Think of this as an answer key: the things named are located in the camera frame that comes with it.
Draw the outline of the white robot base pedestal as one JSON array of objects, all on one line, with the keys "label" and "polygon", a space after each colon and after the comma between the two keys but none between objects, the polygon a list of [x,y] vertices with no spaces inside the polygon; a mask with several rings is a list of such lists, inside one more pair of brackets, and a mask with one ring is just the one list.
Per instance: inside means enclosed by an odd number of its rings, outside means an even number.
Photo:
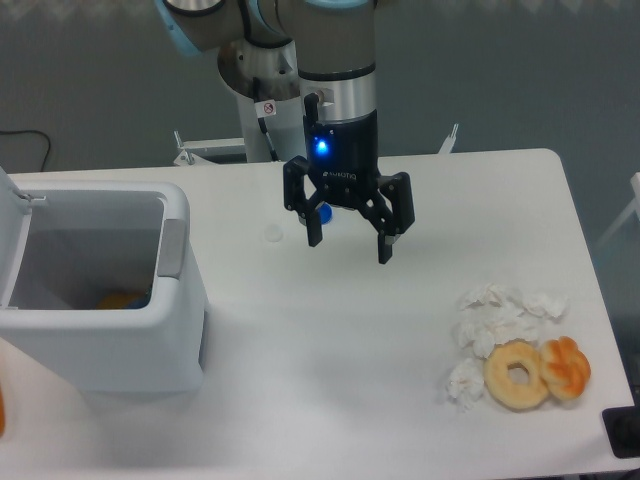
[{"label": "white robot base pedestal", "polygon": [[257,122],[265,118],[276,131],[280,151],[293,149],[304,140],[302,101],[295,43],[262,48],[242,39],[220,48],[220,77],[234,94],[242,135],[251,153],[266,151],[255,140]]}]

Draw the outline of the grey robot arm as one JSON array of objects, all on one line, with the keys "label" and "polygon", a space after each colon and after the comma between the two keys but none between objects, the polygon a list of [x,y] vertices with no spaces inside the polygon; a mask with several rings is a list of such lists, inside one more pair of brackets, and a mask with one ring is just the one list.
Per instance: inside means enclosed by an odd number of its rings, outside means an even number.
[{"label": "grey robot arm", "polygon": [[252,160],[283,163],[284,205],[322,238],[325,205],[359,212],[378,260],[415,219],[404,172],[378,168],[372,1],[160,1],[176,45],[214,50]]}]

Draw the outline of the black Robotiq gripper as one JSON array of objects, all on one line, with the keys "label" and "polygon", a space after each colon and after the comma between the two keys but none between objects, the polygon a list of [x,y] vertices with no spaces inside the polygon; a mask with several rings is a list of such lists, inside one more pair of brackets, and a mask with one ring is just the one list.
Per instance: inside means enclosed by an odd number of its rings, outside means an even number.
[{"label": "black Robotiq gripper", "polygon": [[[323,239],[324,201],[357,208],[376,230],[378,262],[386,264],[396,238],[413,225],[415,211],[409,174],[380,176],[377,113],[339,123],[304,117],[303,126],[307,159],[295,156],[283,166],[284,207],[304,221],[310,247]],[[310,198],[306,177],[316,188]]]}]

